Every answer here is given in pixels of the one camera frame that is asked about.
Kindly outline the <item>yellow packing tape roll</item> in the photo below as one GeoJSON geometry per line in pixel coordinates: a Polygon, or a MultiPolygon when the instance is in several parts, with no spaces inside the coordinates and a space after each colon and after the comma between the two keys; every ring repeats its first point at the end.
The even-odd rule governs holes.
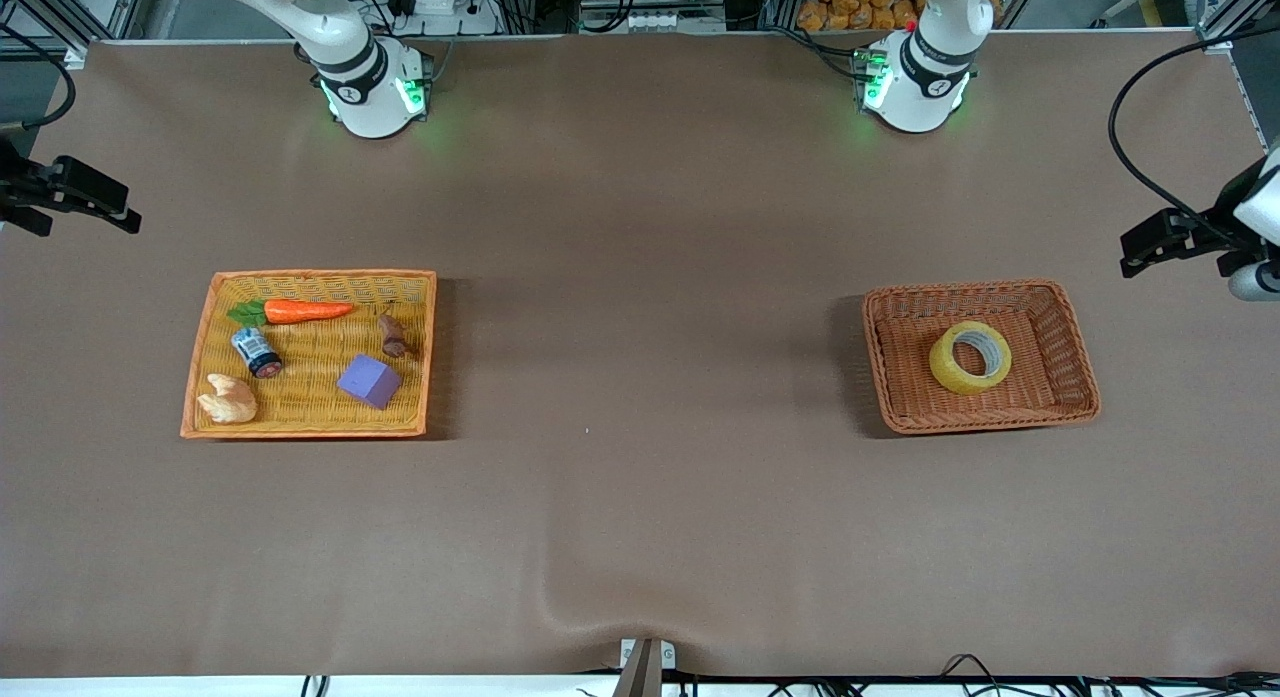
{"type": "Polygon", "coordinates": [[[978,395],[1004,382],[1012,366],[1012,350],[1009,341],[995,327],[983,322],[959,322],[933,343],[929,350],[931,373],[942,388],[957,395],[978,395]],[[983,372],[968,372],[956,359],[957,345],[966,345],[978,352],[983,361],[983,372]]]}

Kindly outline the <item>brown wicker basket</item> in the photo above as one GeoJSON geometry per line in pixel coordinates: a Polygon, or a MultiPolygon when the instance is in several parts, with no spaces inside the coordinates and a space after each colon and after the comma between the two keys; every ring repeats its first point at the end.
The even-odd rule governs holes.
{"type": "MultiPolygon", "coordinates": [[[[870,373],[884,423],[896,434],[965,434],[1075,425],[1101,400],[1080,327],[1065,288],[1047,279],[905,284],[867,292],[861,306],[870,373]],[[1004,382],[957,395],[931,373],[929,350],[959,322],[983,322],[1012,350],[1004,382]]],[[[956,359],[982,373],[977,350],[956,359]]]]}

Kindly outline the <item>small blue labelled can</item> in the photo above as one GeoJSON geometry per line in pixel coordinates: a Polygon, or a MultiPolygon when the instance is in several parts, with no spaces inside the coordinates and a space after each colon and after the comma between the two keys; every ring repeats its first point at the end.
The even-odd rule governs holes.
{"type": "Polygon", "coordinates": [[[253,379],[271,379],[283,370],[280,356],[260,327],[239,327],[230,336],[230,347],[238,352],[253,379]]]}

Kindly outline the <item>orange toy carrot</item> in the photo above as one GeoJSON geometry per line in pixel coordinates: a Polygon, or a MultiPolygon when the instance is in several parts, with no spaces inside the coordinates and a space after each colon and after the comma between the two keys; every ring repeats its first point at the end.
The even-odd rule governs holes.
{"type": "Polygon", "coordinates": [[[325,322],[346,317],[353,309],[355,304],[351,302],[260,299],[238,302],[227,311],[227,317],[243,327],[262,327],[262,325],[325,322]]]}

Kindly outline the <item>tan toy croissant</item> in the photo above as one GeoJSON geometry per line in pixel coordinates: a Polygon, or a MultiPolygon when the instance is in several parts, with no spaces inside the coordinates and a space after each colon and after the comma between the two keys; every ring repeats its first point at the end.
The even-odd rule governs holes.
{"type": "Polygon", "coordinates": [[[214,423],[241,425],[256,418],[259,402],[247,382],[225,373],[207,373],[206,382],[212,393],[201,393],[197,404],[214,423]]]}

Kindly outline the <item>yellow woven tray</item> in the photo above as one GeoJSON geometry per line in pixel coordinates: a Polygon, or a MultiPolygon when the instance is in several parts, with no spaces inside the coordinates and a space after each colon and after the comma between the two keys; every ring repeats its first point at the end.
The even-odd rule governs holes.
{"type": "Polygon", "coordinates": [[[436,274],[431,270],[233,270],[211,279],[201,313],[186,388],[180,434],[187,439],[417,437],[426,434],[436,274]],[[243,327],[227,311],[244,301],[351,302],[355,309],[325,322],[262,325],[283,361],[271,379],[253,379],[233,333],[243,327]],[[379,315],[403,325],[412,354],[388,358],[381,350],[379,315]],[[337,388],[353,356],[390,364],[402,386],[385,411],[371,409],[337,388]],[[218,425],[197,404],[212,393],[207,373],[247,382],[259,413],[252,422],[218,425]]]}

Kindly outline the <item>purple foam cube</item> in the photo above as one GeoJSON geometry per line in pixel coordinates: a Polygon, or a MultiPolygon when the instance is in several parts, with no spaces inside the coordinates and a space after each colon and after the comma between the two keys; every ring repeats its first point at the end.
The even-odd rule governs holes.
{"type": "Polygon", "coordinates": [[[385,411],[402,386],[401,375],[372,356],[357,354],[335,381],[335,388],[371,409],[385,411]]]}

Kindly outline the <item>bag of orange buns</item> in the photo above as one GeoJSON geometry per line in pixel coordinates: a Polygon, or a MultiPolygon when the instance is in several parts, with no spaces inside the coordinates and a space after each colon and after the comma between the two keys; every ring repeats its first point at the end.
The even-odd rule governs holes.
{"type": "Polygon", "coordinates": [[[895,29],[982,38],[1001,10],[1000,0],[800,0],[777,23],[797,32],[895,29]]]}

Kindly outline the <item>white power strip with plugs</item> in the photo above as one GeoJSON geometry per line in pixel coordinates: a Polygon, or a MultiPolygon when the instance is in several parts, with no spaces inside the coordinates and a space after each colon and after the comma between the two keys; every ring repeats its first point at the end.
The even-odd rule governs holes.
{"type": "Polygon", "coordinates": [[[498,0],[383,0],[380,8],[394,36],[494,36],[508,32],[498,0]]]}

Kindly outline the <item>metal table edge bracket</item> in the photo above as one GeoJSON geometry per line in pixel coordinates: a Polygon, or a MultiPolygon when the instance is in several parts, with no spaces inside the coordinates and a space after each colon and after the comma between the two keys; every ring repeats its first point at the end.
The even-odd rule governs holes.
{"type": "Polygon", "coordinates": [[[657,638],[623,639],[620,678],[612,697],[662,697],[664,674],[676,669],[672,643],[657,638]]]}

